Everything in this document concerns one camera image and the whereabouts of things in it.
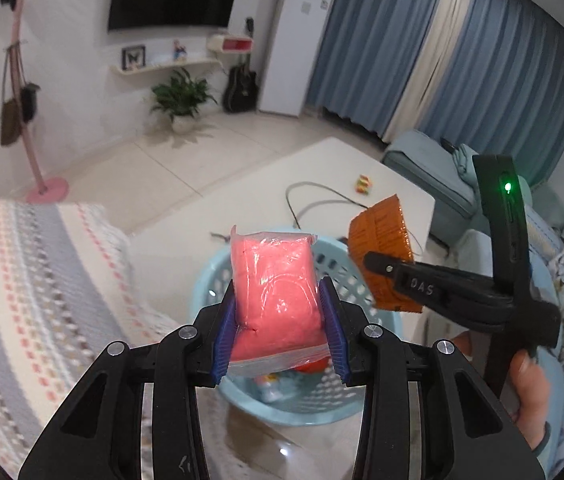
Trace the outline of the person's right hand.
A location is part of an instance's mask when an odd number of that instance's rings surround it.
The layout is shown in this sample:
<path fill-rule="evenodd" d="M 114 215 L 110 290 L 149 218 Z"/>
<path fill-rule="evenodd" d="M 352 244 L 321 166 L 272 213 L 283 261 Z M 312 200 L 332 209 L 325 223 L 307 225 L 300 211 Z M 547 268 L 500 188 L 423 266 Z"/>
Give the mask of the person's right hand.
<path fill-rule="evenodd" d="M 514 354 L 509 379 L 520 404 L 511 418 L 530 448 L 537 451 L 547 433 L 550 384 L 526 350 Z"/>

